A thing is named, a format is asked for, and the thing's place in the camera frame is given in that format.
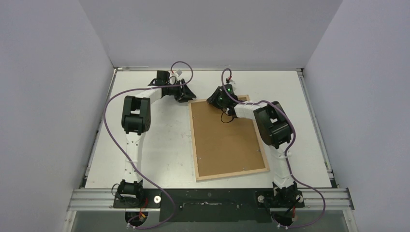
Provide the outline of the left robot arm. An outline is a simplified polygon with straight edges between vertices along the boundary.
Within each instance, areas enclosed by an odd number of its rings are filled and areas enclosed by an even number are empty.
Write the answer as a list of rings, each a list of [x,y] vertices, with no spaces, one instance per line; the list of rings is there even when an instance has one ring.
[[[126,138],[126,161],[123,178],[117,188],[118,197],[132,208],[143,206],[146,196],[141,170],[143,141],[151,126],[151,105],[164,96],[173,96],[178,102],[187,102],[196,95],[180,79],[182,71],[157,71],[149,89],[124,98],[121,126]]]

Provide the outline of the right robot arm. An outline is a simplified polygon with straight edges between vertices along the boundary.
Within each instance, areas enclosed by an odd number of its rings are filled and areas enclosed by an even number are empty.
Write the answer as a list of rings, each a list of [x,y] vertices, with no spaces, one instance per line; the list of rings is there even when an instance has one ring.
[[[288,167],[288,158],[280,145],[289,144],[293,130],[277,101],[256,103],[239,100],[231,84],[216,88],[206,102],[222,110],[232,118],[251,119],[256,122],[262,141],[269,147],[273,158],[273,200],[274,207],[304,207],[304,198]]]

